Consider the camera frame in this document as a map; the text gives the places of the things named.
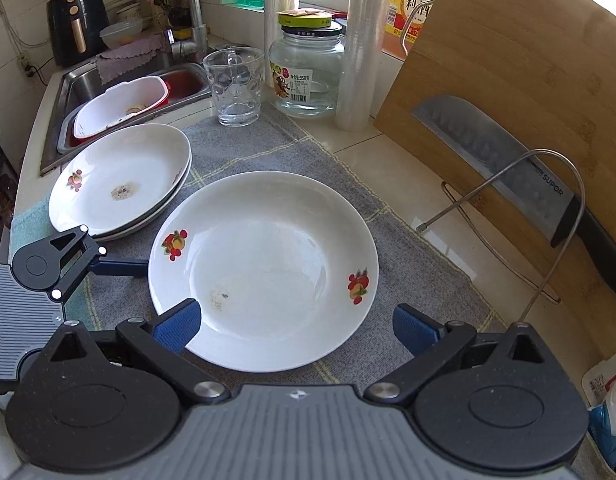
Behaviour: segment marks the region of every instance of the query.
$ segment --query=electrical outlet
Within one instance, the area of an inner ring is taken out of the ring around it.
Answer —
[[[26,74],[26,77],[35,76],[35,68],[30,63],[27,50],[24,50],[24,52],[17,56],[17,61],[19,66],[21,66],[21,69],[24,71],[24,74]]]

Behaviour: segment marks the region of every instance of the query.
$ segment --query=power cord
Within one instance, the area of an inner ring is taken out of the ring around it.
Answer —
[[[6,27],[6,32],[8,33],[8,36],[10,37],[10,40],[13,43],[13,46],[15,47],[15,50],[17,51],[18,54],[21,54],[21,47],[37,48],[38,46],[43,46],[50,41],[50,38],[40,43],[27,43],[23,41],[17,34],[17,31],[15,30],[15,28],[12,27],[12,25],[10,24],[10,20],[8,19],[8,14],[6,14],[6,8],[3,6],[2,0],[0,0],[0,14],[2,16],[3,24]]]
[[[31,66],[30,66],[30,67],[31,67],[31,68],[35,71],[35,73],[37,74],[37,77],[39,78],[39,80],[41,81],[41,83],[42,83],[44,86],[48,86],[48,83],[46,83],[46,82],[44,81],[44,77],[42,76],[41,69],[42,69],[43,67],[45,67],[48,63],[50,63],[53,59],[54,59],[54,57],[51,57],[51,58],[50,58],[47,62],[45,62],[45,63],[44,63],[42,66],[40,66],[39,68],[37,68],[37,67],[36,67],[36,66],[34,66],[34,65],[31,65]]]

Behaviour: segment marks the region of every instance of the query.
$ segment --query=kitchen sink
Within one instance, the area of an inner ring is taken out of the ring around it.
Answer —
[[[138,114],[132,119],[113,126],[81,144],[76,144],[74,138],[71,139],[72,135],[70,133],[66,134],[66,130],[70,132],[72,129],[77,108],[103,94],[108,88],[118,83],[132,81],[146,75],[157,75],[169,84],[170,93],[168,94],[167,104],[149,110],[146,113]],[[202,67],[196,63],[173,64],[172,56],[163,52],[158,53],[148,63],[126,72],[105,85],[101,83],[99,71],[93,60],[80,64],[64,74],[60,83],[59,92],[54,101],[50,116],[50,124],[48,124],[44,153],[41,158],[40,174],[44,175],[53,168],[70,160],[83,148],[108,133],[126,126],[145,123],[158,115],[209,97],[210,87]]]

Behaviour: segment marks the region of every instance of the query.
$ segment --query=white bowl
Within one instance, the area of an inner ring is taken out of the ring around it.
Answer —
[[[85,224],[104,235],[150,211],[188,166],[188,138],[166,124],[139,124],[102,137],[70,161],[54,183],[48,215],[55,229]]]
[[[182,202],[150,251],[158,314],[202,309],[187,348],[219,366],[273,372],[329,354],[361,325],[379,265],[373,237],[339,193],[277,171],[241,173]]]

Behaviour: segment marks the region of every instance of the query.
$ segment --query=gray mat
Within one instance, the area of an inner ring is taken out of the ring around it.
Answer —
[[[245,374],[187,354],[231,388],[243,382],[265,381],[357,383],[364,388],[411,357],[392,334],[392,310],[402,302],[441,322],[461,319],[480,330],[504,329],[466,274],[415,234],[335,156],[272,106],[265,105],[262,117],[250,126],[226,128],[216,118],[209,118],[184,131],[192,146],[188,181],[155,222],[127,238],[106,243],[109,254],[147,258],[160,225],[182,200],[223,177],[258,170],[303,174],[341,193],[366,220],[379,254],[378,291],[366,320],[345,344],[315,364],[288,372]],[[127,317],[155,315],[146,280],[90,275],[85,297],[94,328],[109,329]]]

